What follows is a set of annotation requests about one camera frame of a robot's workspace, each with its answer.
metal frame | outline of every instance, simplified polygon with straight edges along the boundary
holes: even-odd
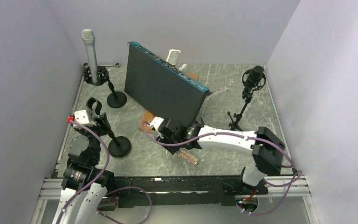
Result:
[[[281,130],[282,136],[283,136],[283,142],[285,143],[287,153],[290,156],[288,145],[287,145],[285,136],[283,134],[282,126],[281,126],[281,123],[280,123],[280,120],[279,120],[279,117],[278,117],[278,114],[276,111],[275,103],[272,98],[269,84],[267,81],[266,81],[266,84],[267,84],[267,89],[268,89],[270,97],[271,97],[273,107],[275,109],[275,114],[278,119],[278,124],[279,124],[280,130]],[[74,113],[74,111],[76,109],[77,102],[78,102],[82,87],[83,87],[83,79],[81,80],[81,82],[79,84],[76,99],[75,99],[75,102],[74,102],[74,105],[73,105],[72,111],[71,111],[72,113]],[[60,153],[58,156],[57,164],[55,166],[55,171],[58,171],[60,168],[61,158],[62,158],[64,147],[66,144],[66,140],[68,137],[69,129],[70,129],[70,125],[68,125],[64,139],[62,141],[62,146],[61,146],[61,150],[60,150]],[[288,182],[290,179],[291,179],[291,176],[268,176],[268,177],[266,177],[266,180],[273,184],[282,184],[282,183]],[[61,189],[62,189],[61,183],[62,183],[61,178],[53,178],[53,179],[46,178],[44,180],[31,224],[40,224],[41,223],[48,200],[59,200],[60,199],[60,194],[61,194]],[[267,195],[257,195],[257,196],[258,197],[269,197],[270,200],[272,200],[273,197],[282,197],[282,195],[285,193],[287,188],[286,187],[276,188],[276,187],[272,187],[272,186],[268,185],[267,189],[268,189]],[[237,195],[236,197],[243,198],[246,196],[247,195]],[[290,187],[290,190],[289,190],[289,193],[287,196],[288,197],[302,197],[303,201],[304,201],[305,208],[308,213],[310,223],[311,224],[320,224],[320,220],[317,216],[315,206],[313,204],[312,196],[311,196],[310,190],[308,188],[308,183],[306,181],[305,176],[302,176],[298,181],[296,181]]]

black condenser microphone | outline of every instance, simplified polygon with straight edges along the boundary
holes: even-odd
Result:
[[[243,99],[250,94],[252,89],[258,86],[260,80],[263,78],[264,68],[260,65],[257,65],[256,67],[250,70],[248,78],[245,81],[243,81],[245,74],[246,72],[242,75],[242,83],[245,86],[245,88],[242,91]]]
[[[262,79],[264,79],[264,83],[261,85],[260,81]],[[237,113],[234,114],[233,117],[236,118],[235,121],[231,117],[230,111],[227,112],[227,114],[231,120],[231,122],[228,124],[231,131],[234,131],[234,130],[243,131],[242,128],[239,127],[238,123],[240,122],[242,115],[245,112],[246,106],[252,100],[253,92],[263,88],[265,83],[266,83],[266,79],[265,79],[265,75],[264,75],[264,68],[260,65],[257,65],[254,68],[249,69],[249,70],[245,71],[245,73],[243,73],[242,84],[245,88],[242,91],[242,99],[245,100],[245,105],[243,106],[243,108],[239,114],[237,114]]]

microphone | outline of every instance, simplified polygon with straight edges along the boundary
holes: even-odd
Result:
[[[247,79],[244,81],[243,78],[245,75],[248,75]],[[230,111],[227,112],[230,117],[231,122],[228,124],[231,131],[239,130],[243,131],[242,128],[239,127],[238,123],[240,122],[243,113],[245,112],[246,106],[250,103],[253,98],[253,92],[260,90],[266,83],[266,77],[264,75],[264,68],[260,65],[255,66],[252,69],[245,71],[242,75],[242,84],[245,87],[242,91],[242,99],[245,100],[245,105],[243,106],[241,112],[239,114],[234,113],[234,119],[231,117]]]
[[[94,83],[98,82],[98,65],[96,63],[95,55],[95,36],[91,29],[85,29],[82,31],[83,43],[86,46],[87,58],[89,60],[89,68],[91,73],[91,80]]]
[[[244,99],[246,96],[250,94],[252,89],[256,88],[264,75],[264,68],[260,65],[257,65],[253,69],[250,70],[248,78],[243,81],[243,77],[246,72],[242,75],[242,83],[245,88],[242,91],[242,98]]]

black round stand base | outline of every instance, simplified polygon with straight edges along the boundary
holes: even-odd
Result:
[[[109,143],[108,150],[109,154],[113,157],[120,158],[126,156],[131,151],[131,142],[128,138],[124,136],[116,137],[117,141],[120,143],[120,146],[116,146],[115,142],[112,140]]]
[[[116,92],[117,99],[113,96],[113,93],[108,95],[108,106],[111,108],[120,108],[127,102],[127,96],[123,92]]]

red connector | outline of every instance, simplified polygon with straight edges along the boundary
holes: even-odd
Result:
[[[75,120],[75,117],[74,116],[69,116],[68,117],[68,124],[70,124],[70,120]]]

